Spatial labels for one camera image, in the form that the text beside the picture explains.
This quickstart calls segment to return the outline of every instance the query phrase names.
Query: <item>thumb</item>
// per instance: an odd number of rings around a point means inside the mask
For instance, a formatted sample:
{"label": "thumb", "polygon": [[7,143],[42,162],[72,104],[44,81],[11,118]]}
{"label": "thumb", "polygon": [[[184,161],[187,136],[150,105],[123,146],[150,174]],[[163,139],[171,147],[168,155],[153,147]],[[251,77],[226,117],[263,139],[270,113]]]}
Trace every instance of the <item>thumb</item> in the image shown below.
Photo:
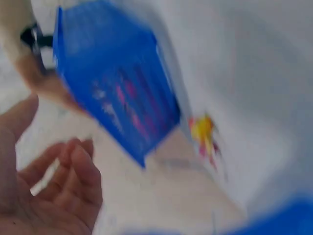
{"label": "thumb", "polygon": [[0,212],[12,212],[17,202],[15,144],[31,124],[38,97],[31,95],[0,115]]}

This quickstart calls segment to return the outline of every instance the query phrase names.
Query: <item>hand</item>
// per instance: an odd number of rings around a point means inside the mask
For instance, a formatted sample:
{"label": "hand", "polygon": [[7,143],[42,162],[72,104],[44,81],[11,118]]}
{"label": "hand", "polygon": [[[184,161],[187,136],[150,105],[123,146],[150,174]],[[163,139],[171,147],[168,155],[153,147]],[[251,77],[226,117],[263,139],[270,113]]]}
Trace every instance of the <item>hand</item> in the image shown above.
{"label": "hand", "polygon": [[44,76],[44,79],[42,79],[38,86],[37,93],[50,99],[54,99],[66,107],[86,115],[86,112],[68,93],[60,78],[54,71],[50,71]]}
{"label": "hand", "polygon": [[86,115],[86,112],[67,92],[55,71],[48,71],[44,68],[40,55],[36,56],[33,53],[26,55],[16,61],[14,66],[32,92]]}
{"label": "hand", "polygon": [[[56,143],[16,171],[15,144],[31,124],[38,98],[31,95],[0,116],[0,231],[6,235],[90,235],[102,205],[101,175],[91,140]],[[60,165],[39,194],[30,189],[58,158]]]}

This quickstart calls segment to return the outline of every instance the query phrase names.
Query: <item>black strap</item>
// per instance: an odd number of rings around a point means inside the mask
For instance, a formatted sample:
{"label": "black strap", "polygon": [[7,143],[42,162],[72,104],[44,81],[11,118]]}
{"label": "black strap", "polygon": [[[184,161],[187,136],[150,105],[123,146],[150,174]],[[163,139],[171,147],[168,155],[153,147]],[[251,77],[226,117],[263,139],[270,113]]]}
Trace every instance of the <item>black strap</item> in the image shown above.
{"label": "black strap", "polygon": [[43,36],[37,35],[37,41],[35,40],[35,37],[33,35],[33,30],[36,29],[38,25],[35,23],[31,27],[26,28],[20,36],[20,39],[26,43],[31,49],[34,49],[35,46],[38,48],[43,48],[43,47],[52,47],[53,43],[53,36],[52,35],[46,35]]}

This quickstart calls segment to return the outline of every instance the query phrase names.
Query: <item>white wall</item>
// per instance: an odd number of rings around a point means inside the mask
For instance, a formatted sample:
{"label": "white wall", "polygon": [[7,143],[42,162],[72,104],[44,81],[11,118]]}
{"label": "white wall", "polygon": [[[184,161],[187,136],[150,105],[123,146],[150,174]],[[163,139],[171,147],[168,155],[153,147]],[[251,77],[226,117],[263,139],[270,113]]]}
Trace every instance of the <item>white wall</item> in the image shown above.
{"label": "white wall", "polygon": [[154,28],[186,116],[215,120],[238,205],[313,188],[313,1],[118,2]]}

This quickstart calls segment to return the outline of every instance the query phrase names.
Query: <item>blurry blue container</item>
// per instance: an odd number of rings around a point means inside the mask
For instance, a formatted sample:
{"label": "blurry blue container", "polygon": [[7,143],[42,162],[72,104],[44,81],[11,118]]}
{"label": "blurry blue container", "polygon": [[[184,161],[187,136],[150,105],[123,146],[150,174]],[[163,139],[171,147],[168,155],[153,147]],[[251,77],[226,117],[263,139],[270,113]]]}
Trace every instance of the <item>blurry blue container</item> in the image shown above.
{"label": "blurry blue container", "polygon": [[100,0],[58,8],[53,54],[76,101],[144,167],[180,117],[151,30]]}
{"label": "blurry blue container", "polygon": [[279,213],[228,235],[313,235],[313,205],[305,199],[298,200]]}

